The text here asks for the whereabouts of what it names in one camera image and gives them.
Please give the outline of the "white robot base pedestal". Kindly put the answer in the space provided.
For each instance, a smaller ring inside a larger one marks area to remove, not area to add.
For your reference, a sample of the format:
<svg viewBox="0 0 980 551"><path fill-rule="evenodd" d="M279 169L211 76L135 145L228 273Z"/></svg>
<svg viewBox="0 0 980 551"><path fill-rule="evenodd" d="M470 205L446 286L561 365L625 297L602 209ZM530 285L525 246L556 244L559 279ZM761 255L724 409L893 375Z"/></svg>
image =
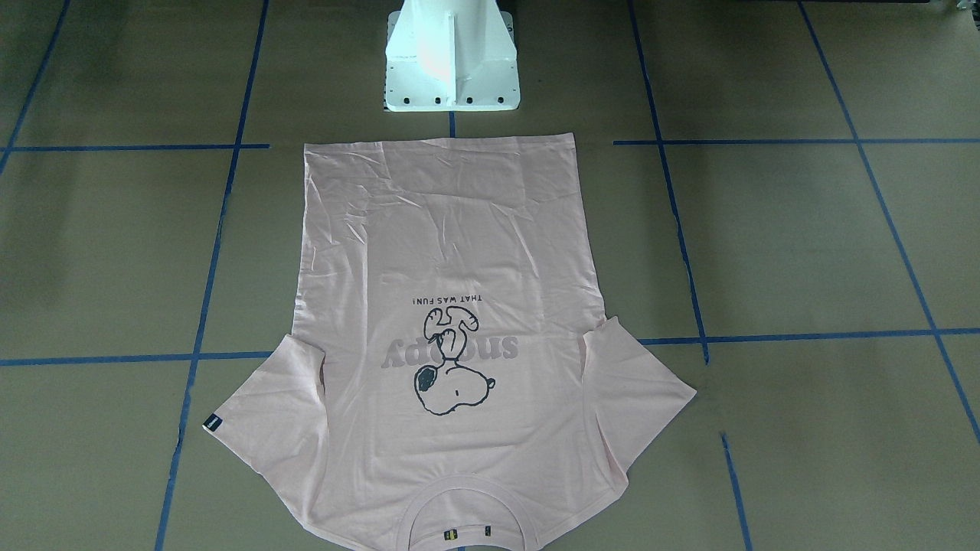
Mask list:
<svg viewBox="0 0 980 551"><path fill-rule="evenodd" d="M385 56L390 112L521 105L514 19L496 1L405 1L387 17Z"/></svg>

